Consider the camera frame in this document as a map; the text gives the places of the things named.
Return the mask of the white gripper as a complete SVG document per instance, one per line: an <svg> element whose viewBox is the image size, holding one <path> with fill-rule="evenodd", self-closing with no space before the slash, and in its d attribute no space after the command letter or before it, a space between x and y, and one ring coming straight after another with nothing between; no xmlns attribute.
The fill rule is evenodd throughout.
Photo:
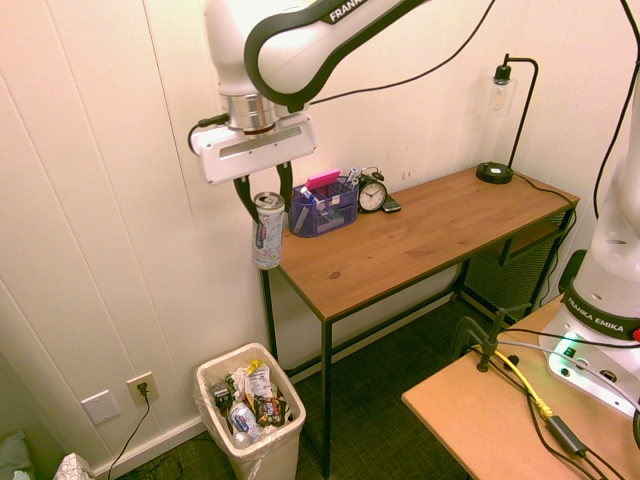
<svg viewBox="0 0 640 480"><path fill-rule="evenodd" d="M216 127L193 133L190 141L200 158L205 180L213 185L233 180L236 194L255 224L260 219L248 175L277 165L279 195L284 209L289 210L293 195L289 161L312 154L317 146L314 122L306 114L280 119L264 134L249 135L242 130Z"/></svg>

